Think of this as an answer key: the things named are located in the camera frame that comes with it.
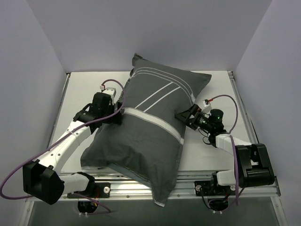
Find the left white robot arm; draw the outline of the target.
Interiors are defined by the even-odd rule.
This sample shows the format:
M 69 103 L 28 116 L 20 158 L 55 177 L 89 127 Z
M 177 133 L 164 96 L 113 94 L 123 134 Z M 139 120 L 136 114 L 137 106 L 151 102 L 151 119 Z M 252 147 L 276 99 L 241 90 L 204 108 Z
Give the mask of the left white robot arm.
M 93 96 L 91 103 L 76 113 L 69 127 L 54 146 L 22 167 L 23 189 L 50 205 L 64 194 L 81 194 L 91 197 L 96 192 L 95 178 L 84 172 L 61 175 L 70 156 L 100 126 L 121 124 L 121 102 L 115 102 L 116 90 L 106 88 Z

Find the pillowcase grey outside blue inside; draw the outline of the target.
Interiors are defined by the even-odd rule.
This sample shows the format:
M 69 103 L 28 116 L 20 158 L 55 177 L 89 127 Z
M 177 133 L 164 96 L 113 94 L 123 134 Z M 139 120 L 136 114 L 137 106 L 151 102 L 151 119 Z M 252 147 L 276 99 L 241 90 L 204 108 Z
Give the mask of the pillowcase grey outside blue inside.
M 138 54 L 132 65 L 122 123 L 102 125 L 80 164 L 84 169 L 109 167 L 148 186 L 154 203 L 164 207 L 176 185 L 186 130 L 175 115 L 195 103 L 212 76 Z

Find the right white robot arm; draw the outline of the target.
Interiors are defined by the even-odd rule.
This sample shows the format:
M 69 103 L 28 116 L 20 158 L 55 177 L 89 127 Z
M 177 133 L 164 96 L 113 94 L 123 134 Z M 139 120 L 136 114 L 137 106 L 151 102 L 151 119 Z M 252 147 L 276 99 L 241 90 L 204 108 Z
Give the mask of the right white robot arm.
M 234 138 L 224 128 L 223 111 L 211 109 L 205 113 L 194 104 L 188 110 L 174 116 L 192 130 L 201 130 L 208 135 L 209 145 L 224 150 L 234 157 L 234 170 L 219 171 L 209 182 L 209 189 L 220 194 L 226 186 L 241 188 L 267 186 L 275 182 L 275 175 L 267 148 L 264 144 L 252 144 Z

